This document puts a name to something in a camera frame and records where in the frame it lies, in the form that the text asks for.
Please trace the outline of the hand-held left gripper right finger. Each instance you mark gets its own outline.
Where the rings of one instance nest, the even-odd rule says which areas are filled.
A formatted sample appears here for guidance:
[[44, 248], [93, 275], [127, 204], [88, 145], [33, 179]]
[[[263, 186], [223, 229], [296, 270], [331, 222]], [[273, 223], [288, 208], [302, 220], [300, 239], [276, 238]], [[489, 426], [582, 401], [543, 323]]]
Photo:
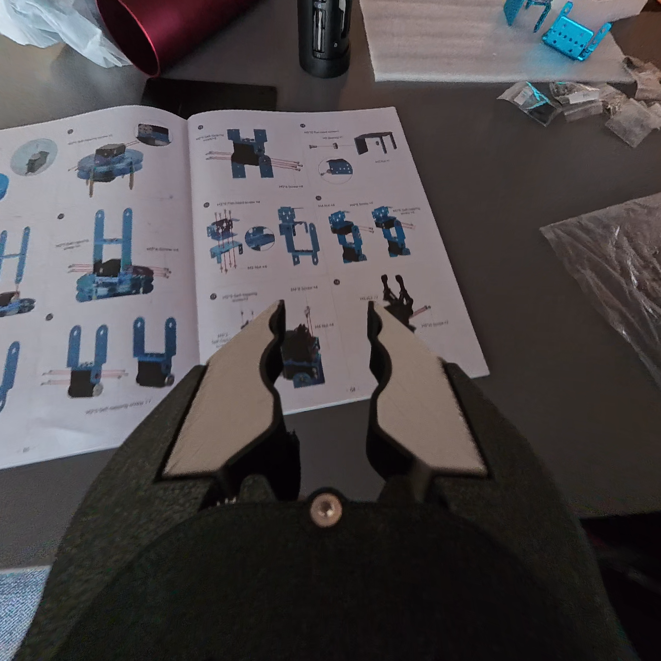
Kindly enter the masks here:
[[366, 455], [385, 483], [425, 500], [437, 477], [485, 479], [483, 458], [445, 362], [376, 302], [368, 303], [369, 401]]

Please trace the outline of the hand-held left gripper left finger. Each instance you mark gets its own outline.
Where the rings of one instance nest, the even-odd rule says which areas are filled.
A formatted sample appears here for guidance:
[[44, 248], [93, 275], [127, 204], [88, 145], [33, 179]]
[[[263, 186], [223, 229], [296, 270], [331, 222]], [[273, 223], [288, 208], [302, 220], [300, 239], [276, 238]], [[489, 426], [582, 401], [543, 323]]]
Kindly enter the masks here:
[[299, 497], [300, 443], [275, 387], [284, 337], [285, 303], [277, 300], [207, 361], [163, 479], [209, 476], [231, 499], [245, 478], [262, 475], [277, 499]]

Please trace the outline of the open instruction booklet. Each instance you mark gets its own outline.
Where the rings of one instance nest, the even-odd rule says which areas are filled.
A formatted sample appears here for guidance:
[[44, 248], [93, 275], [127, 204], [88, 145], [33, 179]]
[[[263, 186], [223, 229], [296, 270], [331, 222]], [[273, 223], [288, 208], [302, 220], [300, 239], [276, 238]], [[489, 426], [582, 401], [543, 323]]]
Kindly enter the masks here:
[[285, 414], [368, 399], [368, 302], [489, 368], [395, 108], [1, 130], [1, 468], [118, 447], [285, 301]]

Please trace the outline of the large clear plastic bag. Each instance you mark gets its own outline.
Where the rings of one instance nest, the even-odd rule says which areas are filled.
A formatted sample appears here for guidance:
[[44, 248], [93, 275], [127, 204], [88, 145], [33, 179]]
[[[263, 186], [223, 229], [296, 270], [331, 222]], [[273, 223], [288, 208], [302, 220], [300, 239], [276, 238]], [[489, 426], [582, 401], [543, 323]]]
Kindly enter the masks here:
[[541, 227], [594, 308], [660, 386], [660, 193]]

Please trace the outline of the black flat plate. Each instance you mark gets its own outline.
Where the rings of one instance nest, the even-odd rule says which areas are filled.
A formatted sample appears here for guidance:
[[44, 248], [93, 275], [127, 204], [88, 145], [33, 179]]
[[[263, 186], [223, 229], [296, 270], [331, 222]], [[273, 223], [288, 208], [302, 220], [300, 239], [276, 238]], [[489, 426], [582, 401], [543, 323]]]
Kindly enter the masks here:
[[140, 101], [188, 120], [195, 114], [222, 110], [275, 111], [277, 88], [265, 85], [149, 78]]

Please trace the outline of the pile of small hardware bags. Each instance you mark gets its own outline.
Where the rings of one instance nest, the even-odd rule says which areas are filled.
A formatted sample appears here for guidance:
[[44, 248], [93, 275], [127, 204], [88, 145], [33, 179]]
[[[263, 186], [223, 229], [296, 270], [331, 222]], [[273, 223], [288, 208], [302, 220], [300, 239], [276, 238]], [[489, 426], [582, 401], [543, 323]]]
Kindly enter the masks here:
[[498, 99], [506, 101], [541, 126], [558, 116], [573, 122], [606, 117], [606, 128], [630, 147], [637, 147], [652, 132], [660, 131], [660, 67], [636, 57], [623, 60], [626, 73], [635, 82], [633, 96], [610, 83], [558, 81], [544, 93], [528, 81], [506, 89]]

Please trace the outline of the black perforated cylinder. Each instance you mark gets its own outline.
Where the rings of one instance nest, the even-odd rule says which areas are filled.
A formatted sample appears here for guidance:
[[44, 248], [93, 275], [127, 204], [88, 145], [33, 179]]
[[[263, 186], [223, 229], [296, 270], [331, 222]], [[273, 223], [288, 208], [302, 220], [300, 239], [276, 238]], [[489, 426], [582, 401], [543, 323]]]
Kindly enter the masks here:
[[350, 64], [351, 1], [298, 1], [301, 68], [318, 78], [344, 74]]

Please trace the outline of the white foam sheet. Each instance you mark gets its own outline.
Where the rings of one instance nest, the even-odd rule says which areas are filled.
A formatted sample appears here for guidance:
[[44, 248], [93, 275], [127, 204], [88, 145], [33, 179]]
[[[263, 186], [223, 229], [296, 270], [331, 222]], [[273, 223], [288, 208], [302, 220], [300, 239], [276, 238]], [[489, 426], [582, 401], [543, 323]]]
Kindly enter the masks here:
[[565, 1], [506, 20], [505, 1], [361, 1], [377, 81], [630, 83], [612, 32], [584, 62], [542, 42]]

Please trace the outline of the red metal tube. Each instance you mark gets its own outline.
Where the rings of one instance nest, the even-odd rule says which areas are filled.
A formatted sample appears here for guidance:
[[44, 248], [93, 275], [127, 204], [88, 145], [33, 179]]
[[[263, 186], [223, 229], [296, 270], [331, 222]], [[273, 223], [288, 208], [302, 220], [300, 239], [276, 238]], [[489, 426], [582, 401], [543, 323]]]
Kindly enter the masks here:
[[256, 1], [96, 1], [120, 51], [140, 71], [158, 77]]

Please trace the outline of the white crumpled plastic wrap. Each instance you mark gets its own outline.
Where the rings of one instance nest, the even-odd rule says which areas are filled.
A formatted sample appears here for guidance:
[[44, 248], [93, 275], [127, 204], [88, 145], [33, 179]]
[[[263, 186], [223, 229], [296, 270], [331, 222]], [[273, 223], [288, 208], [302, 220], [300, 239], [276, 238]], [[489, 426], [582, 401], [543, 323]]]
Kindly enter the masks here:
[[1, 34], [39, 48], [65, 44], [105, 68], [131, 63], [110, 37], [95, 1], [2, 1]]

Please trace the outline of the blue metal bracket assembly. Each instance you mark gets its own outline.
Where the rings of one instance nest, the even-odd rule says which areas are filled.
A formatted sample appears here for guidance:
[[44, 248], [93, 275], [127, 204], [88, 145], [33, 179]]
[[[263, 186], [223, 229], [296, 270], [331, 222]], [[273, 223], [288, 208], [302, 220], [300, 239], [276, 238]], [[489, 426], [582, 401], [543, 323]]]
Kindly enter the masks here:
[[553, 4], [553, 1], [504, 1], [502, 8], [508, 27], [514, 26], [521, 13], [532, 7], [540, 8], [533, 34], [557, 53], [576, 62], [586, 61], [610, 32], [613, 22], [576, 20], [574, 1], [564, 1], [557, 11]]

